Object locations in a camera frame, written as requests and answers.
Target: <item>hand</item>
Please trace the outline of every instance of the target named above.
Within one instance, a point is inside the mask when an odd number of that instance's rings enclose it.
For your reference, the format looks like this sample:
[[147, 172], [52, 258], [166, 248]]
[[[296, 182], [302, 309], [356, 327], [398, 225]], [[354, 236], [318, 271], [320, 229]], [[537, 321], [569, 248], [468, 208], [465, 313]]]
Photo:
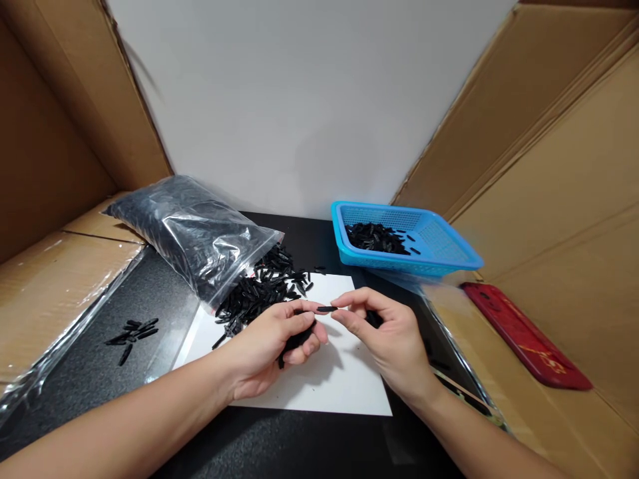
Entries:
[[[344, 293], [331, 304], [348, 306], [331, 317], [360, 338], [371, 351], [386, 383], [408, 402], [434, 401], [443, 390], [431, 372], [415, 314], [408, 307], [367, 287]], [[379, 329], [366, 321], [366, 311], [384, 320]]]
[[[302, 299], [272, 305], [218, 350], [233, 377], [231, 401], [259, 396], [280, 377], [277, 358], [286, 340], [308, 329], [315, 314], [327, 314], [318, 313], [318, 306], [322, 305]], [[295, 315], [296, 309], [306, 312]], [[317, 322], [302, 346], [284, 354], [284, 370], [304, 364], [320, 349], [320, 343], [328, 344], [328, 334], [324, 325]]]

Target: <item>black table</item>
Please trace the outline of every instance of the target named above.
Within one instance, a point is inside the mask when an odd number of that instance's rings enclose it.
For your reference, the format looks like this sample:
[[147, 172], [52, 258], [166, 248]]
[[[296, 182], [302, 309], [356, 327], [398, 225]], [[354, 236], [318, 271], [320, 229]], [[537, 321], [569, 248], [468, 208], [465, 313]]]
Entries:
[[[413, 308], [429, 356], [454, 381], [479, 396], [423, 301], [375, 275], [339, 261], [332, 223], [246, 214], [257, 224], [286, 233], [296, 268], [350, 275]], [[91, 325], [45, 381], [41, 394], [24, 402], [0, 429], [0, 460], [78, 415], [131, 391], [170, 369], [197, 309], [187, 284], [148, 251], [112, 294]], [[103, 345], [128, 319], [160, 318], [160, 333], [136, 344], [125, 367], [121, 350]], [[264, 478], [462, 477], [435, 437], [387, 389], [393, 417], [229, 407], [154, 477]], [[126, 434], [126, 424], [114, 424]]]

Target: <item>finger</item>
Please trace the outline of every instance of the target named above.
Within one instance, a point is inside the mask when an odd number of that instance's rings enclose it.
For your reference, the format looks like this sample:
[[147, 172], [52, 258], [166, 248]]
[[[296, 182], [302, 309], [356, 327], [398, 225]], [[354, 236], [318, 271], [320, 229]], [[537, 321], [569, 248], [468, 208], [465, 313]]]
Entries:
[[377, 332], [364, 318], [359, 317], [353, 311], [338, 309], [331, 314], [331, 317], [360, 338], [364, 344], [367, 344]]
[[321, 303], [315, 301], [306, 301], [305, 299], [296, 299], [295, 301], [287, 301], [286, 303], [278, 303], [271, 306], [271, 308], [277, 309], [274, 313], [282, 317], [291, 317], [295, 315], [295, 311], [301, 309], [302, 311], [313, 311], [318, 315], [325, 315], [327, 313], [318, 313], [318, 307], [323, 306]]
[[306, 311], [301, 315], [294, 315], [290, 318], [284, 318], [278, 322], [280, 323], [282, 331], [286, 336], [284, 339], [288, 339], [291, 336], [300, 334], [302, 331], [306, 331], [308, 328], [310, 328], [311, 324], [313, 324], [314, 319], [315, 313]]
[[320, 340], [314, 334], [311, 334], [309, 338], [304, 341], [302, 345], [302, 351], [305, 355], [310, 356], [320, 350]]
[[295, 349], [291, 349], [290, 351], [286, 351], [284, 353], [284, 362], [290, 365], [302, 365], [308, 359], [308, 356], [304, 354], [304, 350], [302, 346], [298, 346]]
[[320, 343], [328, 344], [328, 333], [326, 332], [326, 328], [319, 321], [315, 323], [315, 327], [313, 328], [313, 333], [318, 337]]
[[363, 304], [351, 304], [348, 307], [349, 311], [353, 311], [357, 316], [365, 318], [366, 317], [366, 305]]
[[368, 309], [374, 309], [376, 311], [383, 311], [384, 309], [391, 309], [401, 305], [400, 303], [368, 287], [349, 291], [348, 293], [344, 293], [342, 296], [331, 301], [331, 305], [339, 308], [348, 305], [357, 306], [360, 304], [365, 305]]

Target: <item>pile of black pieces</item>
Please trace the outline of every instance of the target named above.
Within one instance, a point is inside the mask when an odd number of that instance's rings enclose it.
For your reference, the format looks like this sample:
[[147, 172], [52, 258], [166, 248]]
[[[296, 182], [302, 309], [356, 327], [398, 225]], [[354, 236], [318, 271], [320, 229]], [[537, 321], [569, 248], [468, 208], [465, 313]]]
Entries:
[[105, 345], [107, 346], [126, 346], [122, 353], [122, 357], [118, 362], [118, 366], [122, 366], [128, 359], [128, 356], [131, 354], [131, 349], [133, 349], [133, 343], [149, 336], [153, 336], [159, 331], [156, 326], [156, 323], [159, 320], [159, 318], [153, 318], [146, 323], [129, 320], [124, 326], [122, 326], [124, 333], [105, 341]]
[[381, 223], [346, 225], [346, 234], [351, 245], [359, 249], [410, 255], [403, 245], [405, 240], [395, 234], [393, 228], [385, 228]]
[[[322, 266], [316, 266], [315, 272], [324, 274]], [[311, 274], [304, 269], [295, 270], [293, 257], [286, 247], [276, 244], [264, 257], [255, 264], [255, 276], [243, 277], [230, 292], [215, 316], [217, 324], [224, 324], [224, 336], [213, 346], [215, 349], [225, 337], [237, 335], [244, 326], [249, 325], [257, 316], [276, 303], [306, 297], [306, 292], [313, 287]], [[282, 356], [286, 351], [295, 349], [311, 335], [313, 325], [303, 333], [293, 336], [278, 360], [280, 368], [284, 367]]]

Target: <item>blue mesh basket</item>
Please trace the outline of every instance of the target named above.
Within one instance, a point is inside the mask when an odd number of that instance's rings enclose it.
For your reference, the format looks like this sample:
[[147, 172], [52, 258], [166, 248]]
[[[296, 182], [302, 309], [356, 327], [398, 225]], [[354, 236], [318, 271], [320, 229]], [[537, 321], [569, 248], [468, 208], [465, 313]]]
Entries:
[[[484, 261], [440, 215], [416, 208], [368, 203], [335, 202], [331, 207], [339, 258], [347, 265], [394, 269], [415, 275], [441, 277], [459, 269], [474, 271]], [[351, 245], [346, 225], [381, 223], [386, 228], [404, 230], [415, 242], [406, 238], [404, 246], [414, 247], [421, 255], [398, 255], [367, 251]]]

